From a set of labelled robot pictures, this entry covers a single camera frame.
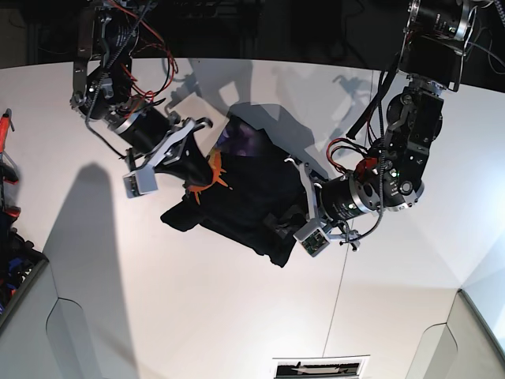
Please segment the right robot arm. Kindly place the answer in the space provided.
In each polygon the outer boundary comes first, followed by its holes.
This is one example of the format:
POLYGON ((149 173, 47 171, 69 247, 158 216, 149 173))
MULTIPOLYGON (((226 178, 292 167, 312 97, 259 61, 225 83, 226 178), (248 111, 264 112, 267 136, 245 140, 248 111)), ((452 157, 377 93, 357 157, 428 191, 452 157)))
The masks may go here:
POLYGON ((113 152, 128 167, 123 180, 131 197, 157 190, 158 174, 178 177, 185 186, 212 180, 210 160, 194 138, 212 121, 181 118, 175 111, 162 114, 157 108, 178 66, 163 37, 146 21, 156 6, 155 1, 90 1, 79 16, 70 106, 94 136, 101 135, 92 123, 104 122, 126 143, 125 152, 113 152), (132 73, 142 30, 154 36, 151 47, 166 55, 166 78, 155 91, 141 90, 132 73))

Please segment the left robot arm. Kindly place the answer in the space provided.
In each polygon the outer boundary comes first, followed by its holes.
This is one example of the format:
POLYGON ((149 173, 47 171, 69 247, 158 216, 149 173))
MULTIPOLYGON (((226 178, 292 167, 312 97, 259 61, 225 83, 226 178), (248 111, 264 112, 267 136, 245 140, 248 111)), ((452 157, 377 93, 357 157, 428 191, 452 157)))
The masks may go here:
POLYGON ((294 159, 306 202, 280 217, 267 216, 270 229, 294 237, 312 256, 332 242, 357 250, 364 235, 350 226, 351 220, 398 212, 419 201, 430 148, 443 125, 442 93, 459 88, 477 8, 475 1, 409 4, 402 49, 380 74, 377 92, 360 118, 327 147, 328 160, 347 149, 360 161, 354 169, 336 163, 339 176, 323 180, 294 159))

